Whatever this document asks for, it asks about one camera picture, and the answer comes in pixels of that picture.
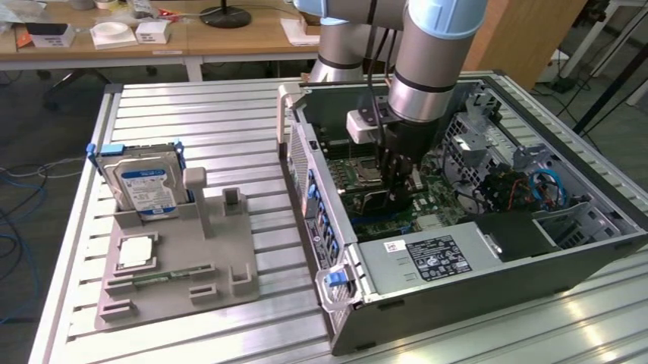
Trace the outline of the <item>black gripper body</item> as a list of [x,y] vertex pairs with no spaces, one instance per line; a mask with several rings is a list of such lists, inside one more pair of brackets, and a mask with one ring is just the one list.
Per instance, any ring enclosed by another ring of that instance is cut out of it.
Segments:
[[429,122],[398,119],[389,123],[384,130],[381,166],[388,166],[400,157],[418,166],[425,154],[436,146],[434,140],[440,126],[440,118]]

